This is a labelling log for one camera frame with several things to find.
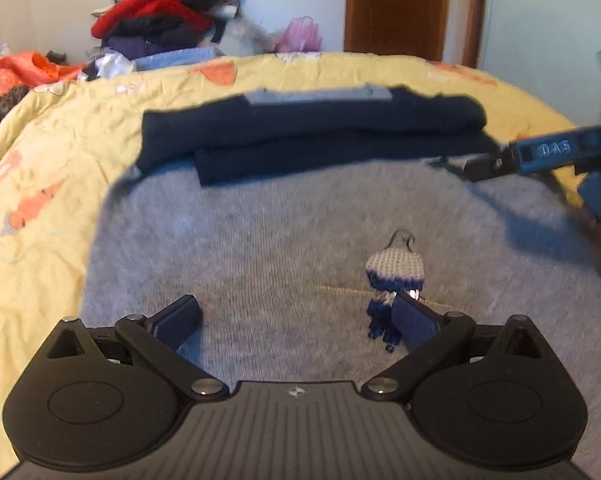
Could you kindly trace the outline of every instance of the red garment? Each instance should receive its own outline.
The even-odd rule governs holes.
[[[0,58],[0,96],[14,86],[57,83],[76,79],[84,65],[60,66],[52,63],[38,52],[23,52],[16,56]]]
[[[105,12],[92,27],[92,36],[102,40],[120,20],[153,14],[179,16],[194,30],[203,32],[212,28],[212,19],[191,10],[180,0],[123,0]]]

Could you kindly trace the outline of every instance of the purple garment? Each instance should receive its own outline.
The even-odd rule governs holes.
[[[109,38],[106,42],[103,42],[103,46],[108,46],[110,49],[121,53],[129,60],[154,56],[154,54],[162,54],[163,52],[175,50],[169,45],[151,43],[151,41],[147,41],[140,36],[132,36],[130,38],[114,36]]]

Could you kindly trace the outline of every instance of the pink plastic bag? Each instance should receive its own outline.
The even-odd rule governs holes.
[[[276,45],[276,52],[319,52],[323,38],[309,16],[292,20]]]

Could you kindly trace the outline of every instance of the metal hook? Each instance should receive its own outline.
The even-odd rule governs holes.
[[[408,251],[410,253],[413,253],[412,244],[416,241],[416,238],[415,238],[415,236],[413,236],[413,234],[411,234],[411,231],[409,231],[407,229],[402,229],[402,228],[398,228],[394,231],[394,234],[392,235],[391,240],[389,240],[389,243],[388,243],[387,247],[385,247],[385,248],[389,249],[394,244],[396,237],[400,233],[402,233],[401,241],[405,243]]]

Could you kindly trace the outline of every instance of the bed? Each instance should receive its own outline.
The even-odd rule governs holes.
[[[83,300],[90,248],[108,190],[140,150],[143,111],[192,107],[260,88],[367,83],[404,84],[426,95],[468,94],[485,107],[486,132],[499,142],[573,127],[541,101],[486,73],[418,58],[354,54],[220,58],[113,80],[63,82],[30,92],[9,113],[0,125],[0,475],[16,462],[1,410],[18,375],[57,321],[77,315],[82,303],[86,321],[103,320],[97,313],[106,306],[94,305],[108,298],[93,293]],[[555,176],[567,202],[580,205],[573,171]],[[113,312],[127,307],[119,297],[110,300]],[[568,333],[560,325],[550,342]],[[595,336],[601,344],[601,328]],[[594,408],[601,404],[597,384],[579,382]],[[593,456],[583,460],[589,465]]]

